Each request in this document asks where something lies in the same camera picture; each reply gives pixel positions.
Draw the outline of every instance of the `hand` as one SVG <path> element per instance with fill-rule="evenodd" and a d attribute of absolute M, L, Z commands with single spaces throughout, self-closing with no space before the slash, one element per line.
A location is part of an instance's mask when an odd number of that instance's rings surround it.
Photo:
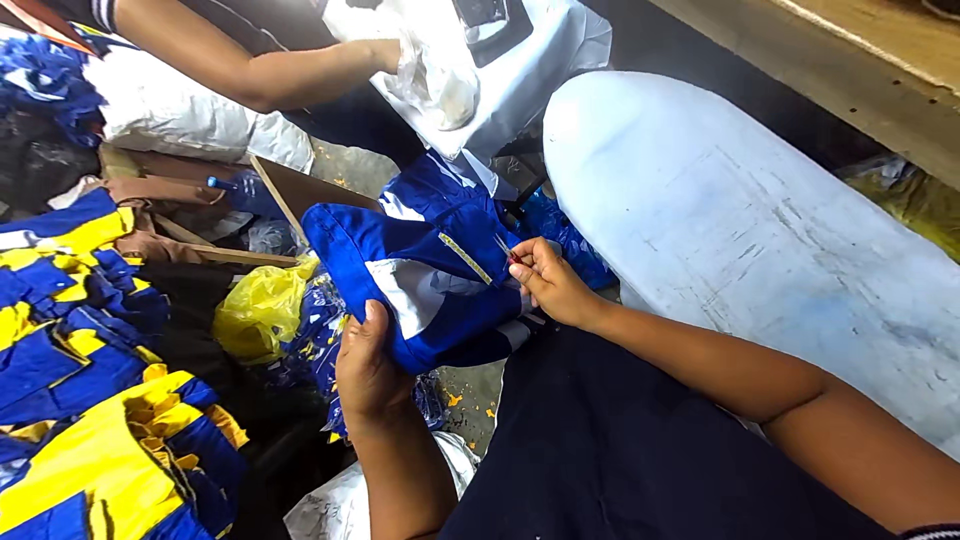
<path fill-rule="evenodd" d="M 520 293 L 531 295 L 534 306 L 543 307 L 557 322 L 582 330 L 600 319 L 607 301 L 591 291 L 546 240 L 521 242 L 513 252 L 526 266 L 512 264 L 510 275 L 523 284 Z"/>
<path fill-rule="evenodd" d="M 377 70 L 396 75 L 400 64 L 400 40 L 371 39 L 370 46 Z"/>
<path fill-rule="evenodd" d="M 390 422 L 394 413 L 413 403 L 414 378 L 383 352 L 390 324 L 387 309 L 368 300 L 367 320 L 351 318 L 337 355 L 337 389 L 347 429 Z"/>

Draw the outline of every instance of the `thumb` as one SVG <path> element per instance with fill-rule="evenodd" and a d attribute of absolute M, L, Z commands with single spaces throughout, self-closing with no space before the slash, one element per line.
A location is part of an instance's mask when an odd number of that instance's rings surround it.
<path fill-rule="evenodd" d="M 546 287 L 550 284 L 544 280 L 540 274 L 534 272 L 533 268 L 522 264 L 511 264 L 510 275 L 515 277 L 518 282 L 524 284 L 534 296 L 537 296 L 541 292 L 546 292 Z"/>
<path fill-rule="evenodd" d="M 350 319 L 345 335 L 345 341 L 347 341 L 345 345 L 349 346 L 352 354 L 374 355 L 383 346 L 390 319 L 387 317 L 387 309 L 376 300 L 368 300 L 364 308 L 363 324 L 360 324 L 355 317 Z"/>

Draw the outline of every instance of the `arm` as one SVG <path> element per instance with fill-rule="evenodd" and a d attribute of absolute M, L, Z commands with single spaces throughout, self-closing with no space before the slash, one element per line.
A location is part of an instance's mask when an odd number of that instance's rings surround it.
<path fill-rule="evenodd" d="M 433 538 L 457 505 L 457 491 L 411 398 L 413 379 L 382 352 L 390 320 L 367 301 L 337 356 L 337 387 L 350 441 L 363 467 L 372 540 Z"/>
<path fill-rule="evenodd" d="M 755 343 L 604 301 L 542 239 L 514 252 L 559 322 L 596 333 L 760 424 L 794 462 L 885 527 L 960 521 L 960 464 L 824 370 Z"/>
<path fill-rule="evenodd" d="M 377 71 L 396 72 L 399 42 L 358 40 L 253 58 L 179 0 L 117 0 L 118 33 L 211 90 L 260 112 L 332 101 Z"/>

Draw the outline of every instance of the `plastic bottle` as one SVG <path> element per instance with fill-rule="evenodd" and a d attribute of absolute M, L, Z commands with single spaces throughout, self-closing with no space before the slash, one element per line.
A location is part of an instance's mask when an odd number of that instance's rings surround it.
<path fill-rule="evenodd" d="M 230 205 L 235 210 L 274 219 L 286 219 L 283 210 L 276 204 L 274 196 L 256 171 L 240 171 L 227 181 L 211 176 L 206 179 L 206 184 L 226 191 Z"/>

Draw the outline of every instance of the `person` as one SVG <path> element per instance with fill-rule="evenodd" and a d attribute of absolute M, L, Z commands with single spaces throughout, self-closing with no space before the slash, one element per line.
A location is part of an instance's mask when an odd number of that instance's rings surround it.
<path fill-rule="evenodd" d="M 387 156 L 403 169 L 425 150 L 369 78 L 396 74 L 397 39 L 338 43 L 324 0 L 13 0 L 115 33 L 209 89 L 259 112 L 283 111 L 312 136 Z"/>
<path fill-rule="evenodd" d="M 960 538 L 960 464 L 851 386 L 605 301 L 542 238 L 514 251 L 522 292 L 559 324 L 507 361 L 459 504 L 383 353 L 384 306 L 346 330 L 337 382 L 373 540 Z"/>

